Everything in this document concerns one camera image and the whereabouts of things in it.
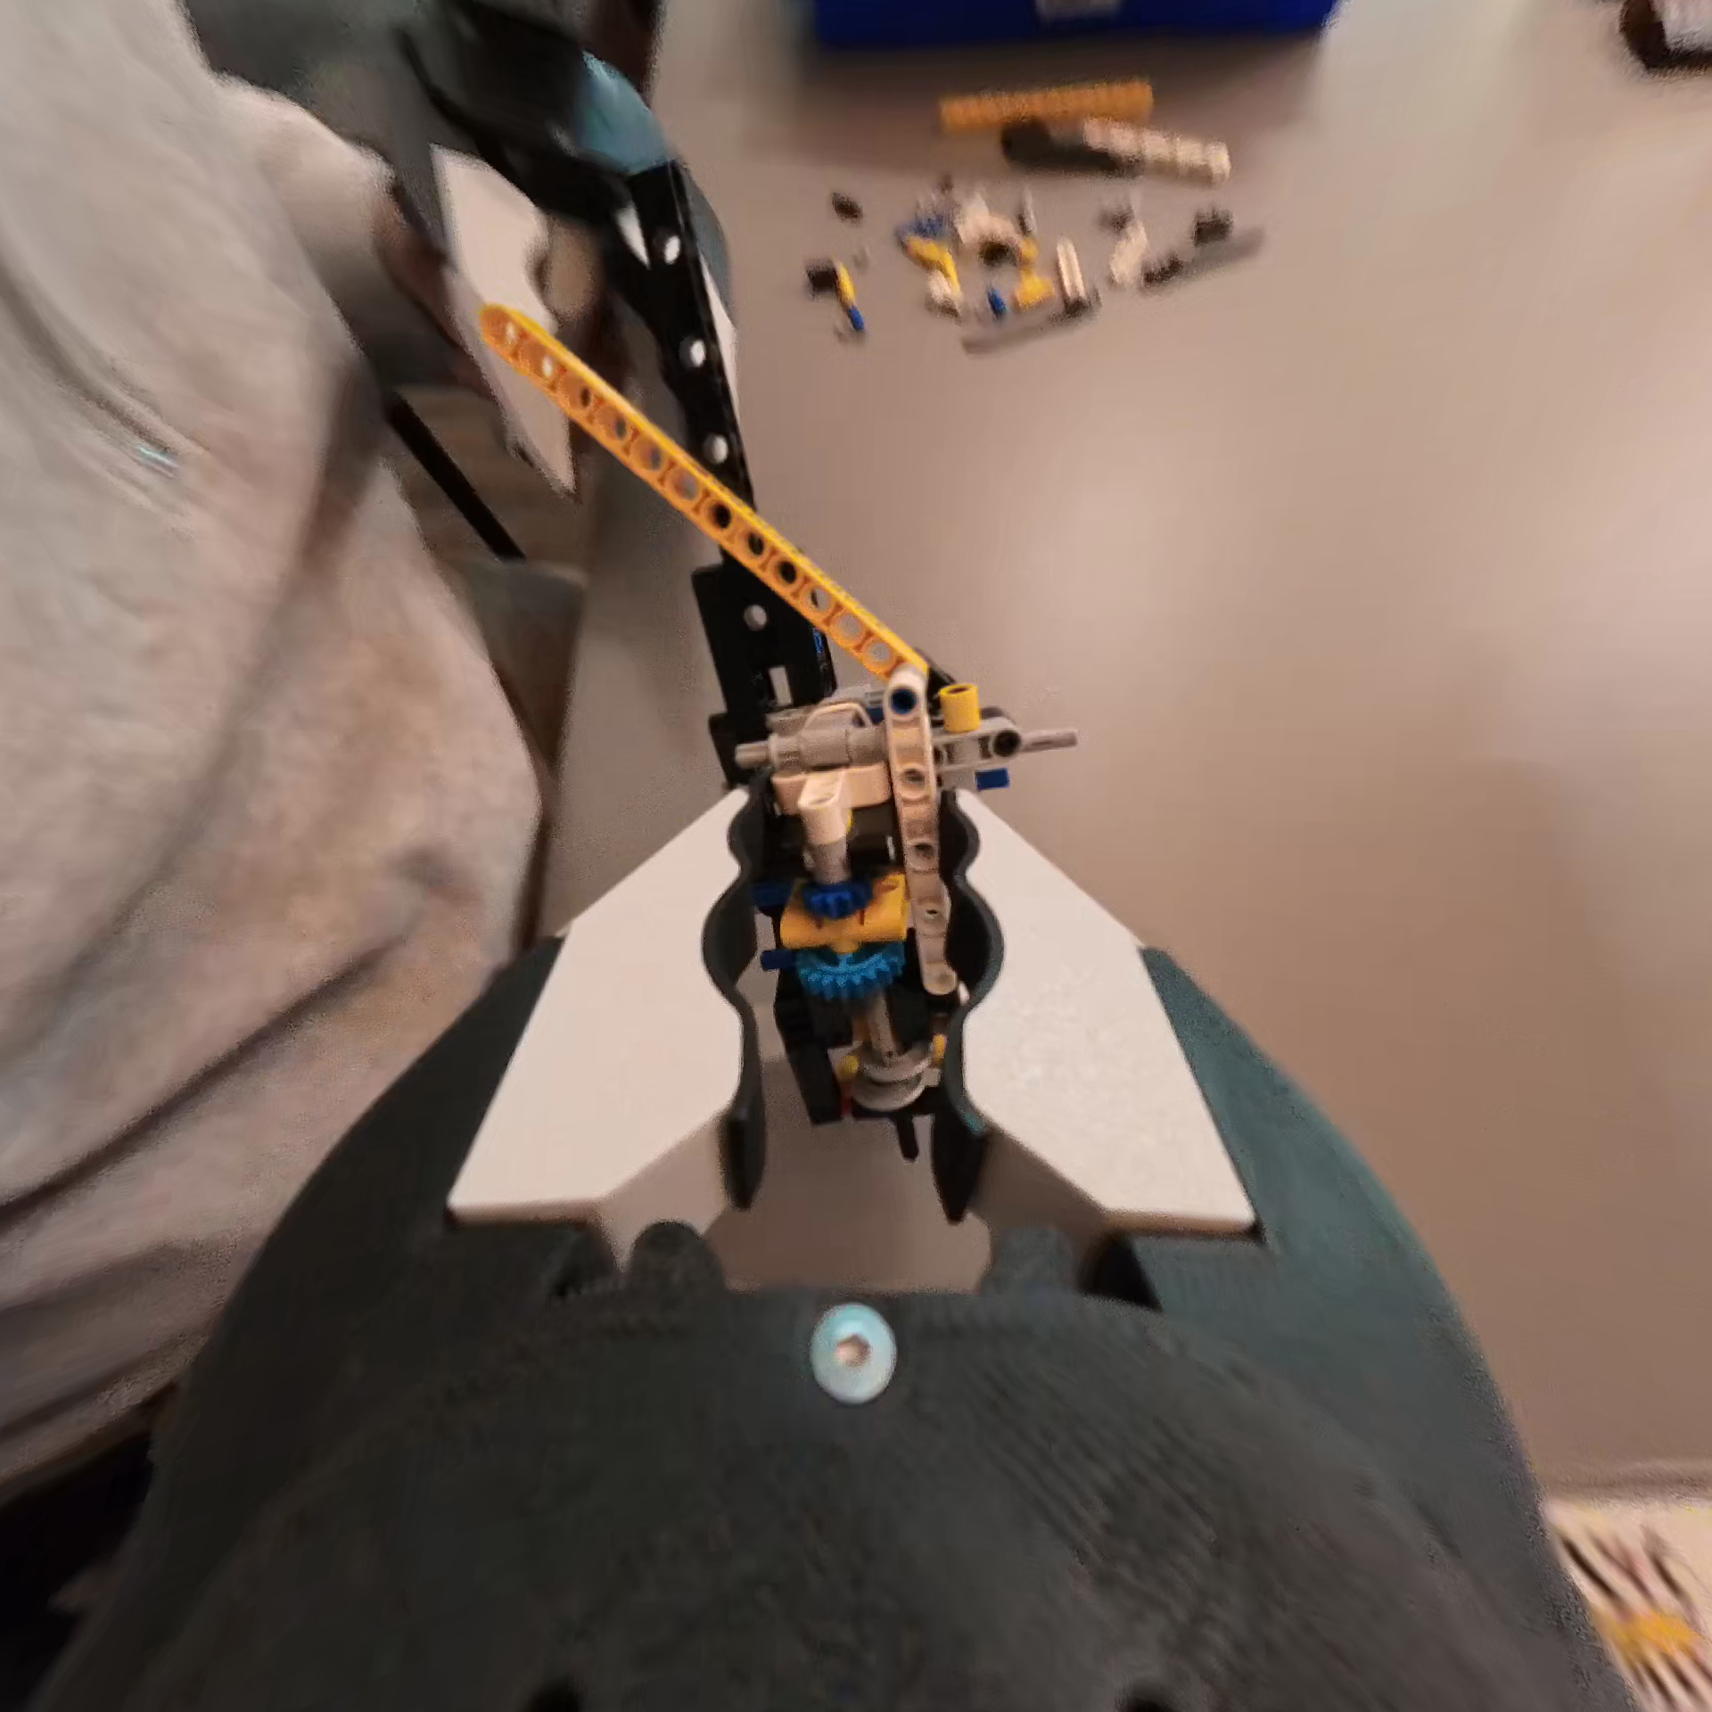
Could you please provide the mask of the zebra striped sticker sheet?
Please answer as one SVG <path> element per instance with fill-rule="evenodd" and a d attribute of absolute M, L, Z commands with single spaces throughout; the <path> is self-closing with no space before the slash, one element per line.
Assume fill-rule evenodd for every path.
<path fill-rule="evenodd" d="M 1546 1519 L 1637 1706 L 1706 1709 L 1708 1489 L 1556 1495 Z"/>

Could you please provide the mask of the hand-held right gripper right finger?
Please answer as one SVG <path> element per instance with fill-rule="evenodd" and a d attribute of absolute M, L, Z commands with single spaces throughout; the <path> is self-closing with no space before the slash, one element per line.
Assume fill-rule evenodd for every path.
<path fill-rule="evenodd" d="M 940 1208 L 999 1233 L 1243 1239 L 1257 1216 L 1141 942 L 972 792 L 956 879 L 978 975 L 930 1129 Z"/>

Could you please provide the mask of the pile of loose lego pieces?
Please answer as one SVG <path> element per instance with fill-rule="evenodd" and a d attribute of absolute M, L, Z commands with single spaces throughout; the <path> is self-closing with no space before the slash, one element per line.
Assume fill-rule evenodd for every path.
<path fill-rule="evenodd" d="M 1174 245 L 1155 245 L 1139 196 L 1143 180 L 1194 190 L 1230 182 L 1230 147 L 1151 123 L 1153 92 L 1143 76 L 972 90 L 942 96 L 944 137 L 993 139 L 1019 171 L 1015 190 L 995 196 L 972 180 L 938 175 L 893 228 L 893 245 L 923 275 L 927 306 L 964 326 L 972 354 L 1005 350 L 1039 332 L 1090 320 L 1102 291 L 1159 293 L 1251 257 L 1265 236 L 1218 202 L 1192 208 Z M 1123 180 L 1129 190 L 1098 210 L 1110 251 L 1088 271 L 1076 241 L 1045 236 L 1035 177 Z"/>

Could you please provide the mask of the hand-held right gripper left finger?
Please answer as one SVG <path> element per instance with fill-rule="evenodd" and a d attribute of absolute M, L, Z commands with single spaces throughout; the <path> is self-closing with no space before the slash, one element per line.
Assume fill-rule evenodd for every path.
<path fill-rule="evenodd" d="M 706 1233 L 732 1206 L 720 1125 L 742 1023 L 704 928 L 740 877 L 745 804 L 730 790 L 568 922 L 450 1188 L 454 1221 L 582 1223 L 627 1257 L 655 1223 Z"/>

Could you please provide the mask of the blue plastic bin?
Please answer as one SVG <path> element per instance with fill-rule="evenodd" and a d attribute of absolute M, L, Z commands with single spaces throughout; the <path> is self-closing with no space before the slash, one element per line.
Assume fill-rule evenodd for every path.
<path fill-rule="evenodd" d="M 1111 37 L 1265 37 L 1320 31 L 1338 1 L 808 1 L 820 47 L 907 51 Z"/>

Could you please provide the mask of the lego technic model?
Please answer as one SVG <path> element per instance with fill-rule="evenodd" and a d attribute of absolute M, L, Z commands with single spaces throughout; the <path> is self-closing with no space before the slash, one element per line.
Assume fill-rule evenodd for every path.
<path fill-rule="evenodd" d="M 669 161 L 627 190 L 627 283 L 682 436 L 547 328 L 525 358 L 572 434 L 714 548 L 692 576 L 722 696 L 710 731 L 755 812 L 745 887 L 773 1019 L 808 1117 L 883 1115 L 911 1156 L 913 1117 L 942 1105 L 946 1034 L 972 981 L 954 958 L 968 936 L 946 812 L 956 790 L 1007 787 L 1011 761 L 1078 735 L 984 704 L 759 517 L 688 178 Z"/>

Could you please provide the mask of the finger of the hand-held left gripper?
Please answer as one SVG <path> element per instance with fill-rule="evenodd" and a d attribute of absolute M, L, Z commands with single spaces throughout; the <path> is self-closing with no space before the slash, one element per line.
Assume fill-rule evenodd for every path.
<path fill-rule="evenodd" d="M 572 495 L 570 419 L 549 397 L 539 361 L 525 358 L 547 328 L 537 281 L 545 218 L 476 155 L 433 143 L 429 169 L 458 338 L 498 403 L 505 442 L 555 493 Z"/>

